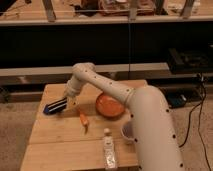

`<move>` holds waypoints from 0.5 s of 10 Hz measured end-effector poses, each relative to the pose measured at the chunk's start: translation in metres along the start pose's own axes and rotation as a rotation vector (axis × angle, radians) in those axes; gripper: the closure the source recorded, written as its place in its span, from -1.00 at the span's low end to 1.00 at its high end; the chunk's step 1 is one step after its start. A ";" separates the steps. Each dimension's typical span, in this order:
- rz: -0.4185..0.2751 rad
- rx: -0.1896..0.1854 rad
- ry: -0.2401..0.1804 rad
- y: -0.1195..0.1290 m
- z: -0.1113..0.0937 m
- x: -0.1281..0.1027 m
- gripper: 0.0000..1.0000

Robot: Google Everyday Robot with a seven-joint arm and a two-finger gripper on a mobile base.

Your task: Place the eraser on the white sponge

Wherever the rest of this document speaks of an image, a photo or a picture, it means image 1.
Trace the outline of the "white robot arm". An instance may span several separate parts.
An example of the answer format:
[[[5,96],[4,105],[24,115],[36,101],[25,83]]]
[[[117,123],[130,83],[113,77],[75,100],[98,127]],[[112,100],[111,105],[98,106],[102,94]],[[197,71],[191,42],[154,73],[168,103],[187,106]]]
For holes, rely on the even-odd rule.
[[[93,63],[77,63],[72,67],[66,95],[78,96],[86,83],[129,109],[141,171],[185,171],[168,103],[159,88],[151,85],[133,88],[99,75]]]

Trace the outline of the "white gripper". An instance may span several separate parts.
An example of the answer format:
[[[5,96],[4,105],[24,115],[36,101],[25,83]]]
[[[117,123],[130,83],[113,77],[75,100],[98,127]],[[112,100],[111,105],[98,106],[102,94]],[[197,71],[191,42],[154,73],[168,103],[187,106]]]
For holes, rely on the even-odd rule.
[[[78,80],[76,77],[72,77],[70,80],[67,81],[64,95],[66,97],[71,97],[69,99],[70,109],[76,109],[78,107],[78,102],[74,97],[78,96],[81,90],[82,90],[82,82]]]

